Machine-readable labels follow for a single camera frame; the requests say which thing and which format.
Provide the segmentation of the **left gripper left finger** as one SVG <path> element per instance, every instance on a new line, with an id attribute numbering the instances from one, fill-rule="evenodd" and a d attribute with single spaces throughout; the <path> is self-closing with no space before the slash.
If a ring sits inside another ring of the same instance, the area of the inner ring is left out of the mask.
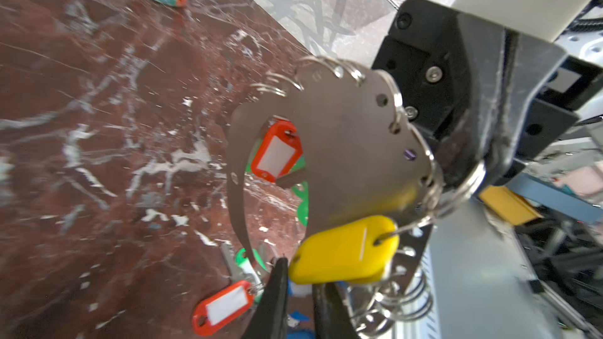
<path id="1" fill-rule="evenodd" d="M 276 259 L 262 299 L 242 339 L 287 337 L 288 260 Z"/>

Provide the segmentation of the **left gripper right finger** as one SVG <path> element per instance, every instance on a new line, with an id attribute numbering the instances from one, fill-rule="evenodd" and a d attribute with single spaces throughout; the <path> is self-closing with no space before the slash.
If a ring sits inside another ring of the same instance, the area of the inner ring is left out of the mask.
<path id="1" fill-rule="evenodd" d="M 359 338 L 335 283 L 314 284 L 312 300 L 316 338 Z"/>

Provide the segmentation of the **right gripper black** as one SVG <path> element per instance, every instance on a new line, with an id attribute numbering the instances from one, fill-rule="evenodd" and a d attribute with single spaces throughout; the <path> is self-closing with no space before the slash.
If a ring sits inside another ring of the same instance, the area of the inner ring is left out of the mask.
<path id="1" fill-rule="evenodd" d="M 478 163 L 502 186 L 579 120 L 601 67 L 428 0 L 406 0 L 373 63 L 396 81 L 448 188 Z"/>

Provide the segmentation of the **yellow key tag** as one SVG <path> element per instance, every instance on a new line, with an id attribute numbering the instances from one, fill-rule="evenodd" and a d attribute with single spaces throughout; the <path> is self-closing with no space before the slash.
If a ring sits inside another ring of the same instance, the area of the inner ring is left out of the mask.
<path id="1" fill-rule="evenodd" d="M 311 235 L 289 266 L 292 282 L 375 283 L 389 276 L 399 246 L 396 223 L 373 216 Z"/>

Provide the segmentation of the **metal key ring plate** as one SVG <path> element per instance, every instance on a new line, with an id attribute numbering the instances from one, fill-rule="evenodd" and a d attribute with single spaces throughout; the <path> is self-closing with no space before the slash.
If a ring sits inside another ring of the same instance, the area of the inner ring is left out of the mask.
<path id="1" fill-rule="evenodd" d="M 256 99 L 233 113 L 226 170 L 230 221 L 247 255 L 253 255 L 243 202 L 247 162 L 257 139 L 276 121 L 287 120 L 298 131 L 306 162 L 288 176 L 308 185 L 302 243 L 373 216 L 397 225 L 400 242 L 389 276 L 376 283 L 333 282 L 358 337 L 381 337 L 398 323 L 428 316 L 434 299 L 421 260 L 430 232 L 475 193 L 485 178 L 484 163 L 447 191 L 443 171 L 409 122 L 394 79 L 381 70 L 307 56 L 293 76 L 270 72 L 255 89 Z"/>

